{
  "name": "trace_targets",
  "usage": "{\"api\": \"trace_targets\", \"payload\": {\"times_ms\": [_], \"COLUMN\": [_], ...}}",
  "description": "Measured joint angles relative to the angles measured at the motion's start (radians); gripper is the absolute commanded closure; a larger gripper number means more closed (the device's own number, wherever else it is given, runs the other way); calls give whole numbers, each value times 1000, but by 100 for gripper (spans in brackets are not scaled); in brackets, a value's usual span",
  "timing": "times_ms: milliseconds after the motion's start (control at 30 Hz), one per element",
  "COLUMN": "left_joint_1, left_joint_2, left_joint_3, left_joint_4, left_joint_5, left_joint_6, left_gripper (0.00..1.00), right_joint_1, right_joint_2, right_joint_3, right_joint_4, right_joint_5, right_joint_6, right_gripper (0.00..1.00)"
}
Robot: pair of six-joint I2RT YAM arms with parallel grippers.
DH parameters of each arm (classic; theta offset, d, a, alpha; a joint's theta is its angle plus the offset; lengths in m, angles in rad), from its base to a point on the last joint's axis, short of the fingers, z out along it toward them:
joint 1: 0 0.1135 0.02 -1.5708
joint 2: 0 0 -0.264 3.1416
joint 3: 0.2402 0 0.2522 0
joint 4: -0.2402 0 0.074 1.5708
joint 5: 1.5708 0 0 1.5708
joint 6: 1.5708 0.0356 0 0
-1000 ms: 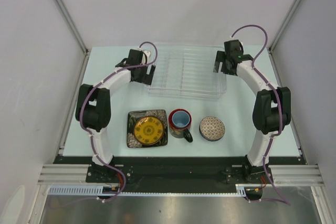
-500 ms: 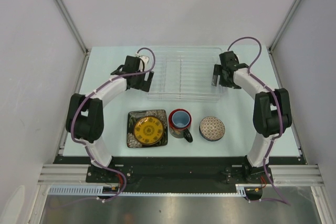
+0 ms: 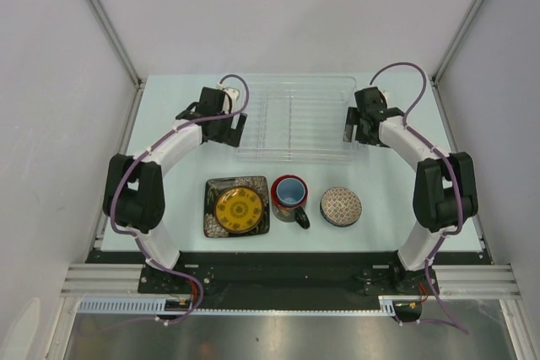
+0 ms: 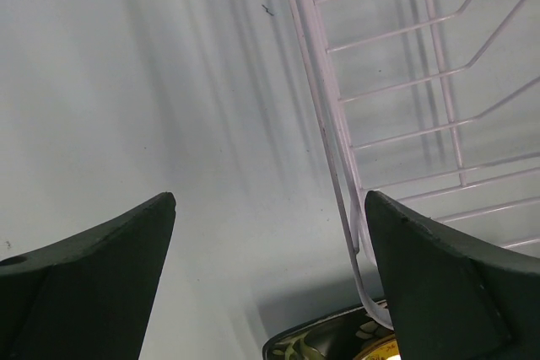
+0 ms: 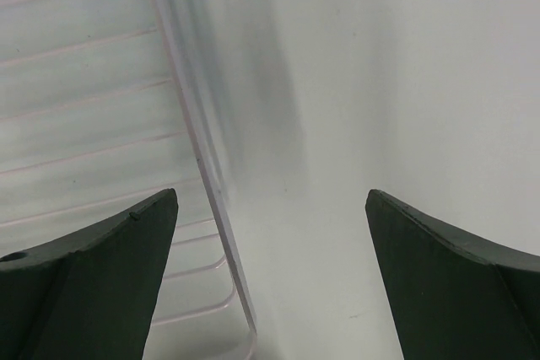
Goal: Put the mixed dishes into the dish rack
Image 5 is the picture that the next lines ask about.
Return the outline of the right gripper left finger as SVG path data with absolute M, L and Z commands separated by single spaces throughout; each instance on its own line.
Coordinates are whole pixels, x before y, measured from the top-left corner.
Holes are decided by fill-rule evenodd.
M 176 229 L 164 189 L 1 259 L 3 359 L 140 359 Z

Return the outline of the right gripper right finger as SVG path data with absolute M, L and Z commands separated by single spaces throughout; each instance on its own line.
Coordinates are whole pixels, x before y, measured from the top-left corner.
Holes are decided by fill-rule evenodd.
M 539 258 L 384 191 L 365 211 L 406 359 L 537 359 Z

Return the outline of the clear wire dish rack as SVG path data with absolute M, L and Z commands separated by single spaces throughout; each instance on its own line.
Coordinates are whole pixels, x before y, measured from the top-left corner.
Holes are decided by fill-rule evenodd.
M 165 188 L 178 217 L 144 356 L 252 359 L 254 309 L 217 175 L 192 0 L 1 0 L 1 252 Z

